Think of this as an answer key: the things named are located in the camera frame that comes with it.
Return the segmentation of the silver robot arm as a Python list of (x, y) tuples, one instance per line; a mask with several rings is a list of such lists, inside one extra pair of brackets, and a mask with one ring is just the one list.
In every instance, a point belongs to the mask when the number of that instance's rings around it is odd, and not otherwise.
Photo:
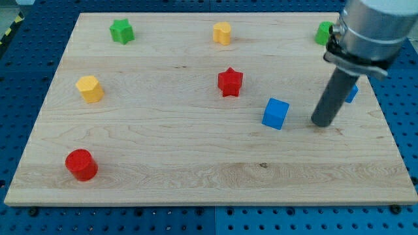
[(329, 27), (323, 59), (336, 68), (311, 121), (328, 127), (362, 75), (382, 80), (417, 22), (413, 0), (350, 0)]

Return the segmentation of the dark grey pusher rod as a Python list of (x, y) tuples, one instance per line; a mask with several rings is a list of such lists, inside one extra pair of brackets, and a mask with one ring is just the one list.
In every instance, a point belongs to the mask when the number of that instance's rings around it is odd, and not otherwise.
[(311, 115), (311, 121), (319, 127), (328, 127), (358, 79), (359, 76), (352, 76), (336, 67)]

